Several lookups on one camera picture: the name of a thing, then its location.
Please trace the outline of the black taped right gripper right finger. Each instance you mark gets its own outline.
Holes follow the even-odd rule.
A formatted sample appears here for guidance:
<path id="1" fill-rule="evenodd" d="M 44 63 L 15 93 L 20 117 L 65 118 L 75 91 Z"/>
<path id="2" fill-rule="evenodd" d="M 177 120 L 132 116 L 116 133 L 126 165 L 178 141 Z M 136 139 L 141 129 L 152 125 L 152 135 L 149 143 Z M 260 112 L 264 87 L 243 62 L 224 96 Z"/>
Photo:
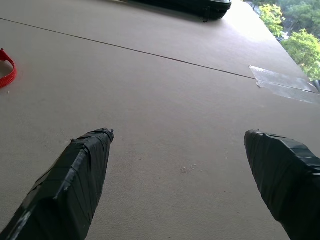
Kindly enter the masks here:
<path id="1" fill-rule="evenodd" d="M 260 195 L 290 240 L 320 240 L 320 158 L 296 140 L 259 130 L 244 136 Z"/>

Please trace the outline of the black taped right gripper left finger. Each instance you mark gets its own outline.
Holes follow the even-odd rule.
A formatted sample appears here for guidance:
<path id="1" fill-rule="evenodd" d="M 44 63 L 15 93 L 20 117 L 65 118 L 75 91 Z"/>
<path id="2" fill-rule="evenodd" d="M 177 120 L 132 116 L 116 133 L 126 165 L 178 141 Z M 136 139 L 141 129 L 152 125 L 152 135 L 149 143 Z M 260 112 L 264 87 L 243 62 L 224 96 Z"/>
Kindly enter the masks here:
<path id="1" fill-rule="evenodd" d="M 114 131 L 72 139 L 35 182 L 0 240 L 85 240 L 103 193 Z"/>

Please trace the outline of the clear adhesive tape strip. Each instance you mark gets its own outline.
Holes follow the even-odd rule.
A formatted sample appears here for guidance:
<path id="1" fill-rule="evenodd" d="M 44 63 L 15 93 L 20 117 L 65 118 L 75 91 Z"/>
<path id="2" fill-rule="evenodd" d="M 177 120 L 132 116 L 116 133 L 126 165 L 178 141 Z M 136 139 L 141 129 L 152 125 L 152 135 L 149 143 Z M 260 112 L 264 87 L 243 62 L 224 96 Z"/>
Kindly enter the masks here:
<path id="1" fill-rule="evenodd" d="M 249 68 L 259 88 L 268 89 L 280 97 L 320 105 L 320 92 L 309 81 L 255 66 Z"/>

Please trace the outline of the green trees outside window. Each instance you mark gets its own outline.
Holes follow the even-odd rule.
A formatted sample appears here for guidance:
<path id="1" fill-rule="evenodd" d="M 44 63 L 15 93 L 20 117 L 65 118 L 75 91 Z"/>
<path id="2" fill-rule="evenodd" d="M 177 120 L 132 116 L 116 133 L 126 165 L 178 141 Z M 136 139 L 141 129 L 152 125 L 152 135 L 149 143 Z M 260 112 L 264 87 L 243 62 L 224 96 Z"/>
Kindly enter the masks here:
<path id="1" fill-rule="evenodd" d="M 320 0 L 244 0 L 311 81 L 320 80 Z"/>

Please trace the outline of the black zippered case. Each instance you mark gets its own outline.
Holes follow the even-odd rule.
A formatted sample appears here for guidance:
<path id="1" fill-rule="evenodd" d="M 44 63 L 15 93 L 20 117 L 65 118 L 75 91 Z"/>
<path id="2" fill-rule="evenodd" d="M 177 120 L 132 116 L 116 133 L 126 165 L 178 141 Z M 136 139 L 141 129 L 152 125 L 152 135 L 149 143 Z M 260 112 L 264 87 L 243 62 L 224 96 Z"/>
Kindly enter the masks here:
<path id="1" fill-rule="evenodd" d="M 204 23 L 222 19 L 231 9 L 232 0 L 131 0 L 147 5 L 199 15 Z"/>

